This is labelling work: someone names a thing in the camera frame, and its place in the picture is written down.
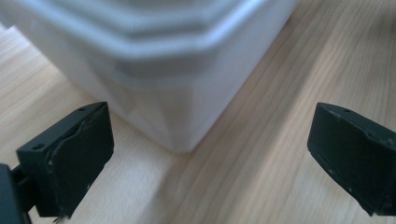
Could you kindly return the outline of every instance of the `dark object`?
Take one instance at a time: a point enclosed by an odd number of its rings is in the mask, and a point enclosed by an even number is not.
[[[17,150],[20,165],[0,165],[0,222],[71,217],[113,154],[107,103],[86,105]]]
[[[308,149],[370,216],[396,216],[396,133],[343,107],[319,103]]]

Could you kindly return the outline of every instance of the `white container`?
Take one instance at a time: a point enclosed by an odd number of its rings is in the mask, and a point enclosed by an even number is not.
[[[65,75],[153,140],[188,152],[296,3],[0,0],[0,21],[15,25]]]

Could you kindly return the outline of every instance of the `wood grain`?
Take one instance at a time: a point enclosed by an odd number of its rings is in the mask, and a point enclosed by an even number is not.
[[[15,149],[92,102],[17,30],[0,31],[0,162],[16,166]],[[369,217],[308,153],[317,102],[396,131],[396,1],[301,0],[191,154],[112,114],[115,154],[66,223],[396,223]]]

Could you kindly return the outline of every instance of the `plastic container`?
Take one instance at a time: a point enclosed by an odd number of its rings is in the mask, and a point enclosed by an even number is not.
[[[65,75],[175,152],[214,124],[297,0],[0,0]]]

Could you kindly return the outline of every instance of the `wooden table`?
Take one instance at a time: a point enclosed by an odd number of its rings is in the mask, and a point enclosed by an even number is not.
[[[0,31],[0,162],[15,167],[19,146],[92,102],[17,30]],[[307,151],[317,102],[396,130],[396,1],[302,0],[191,154],[112,114],[113,158],[67,223],[396,223],[369,217]]]

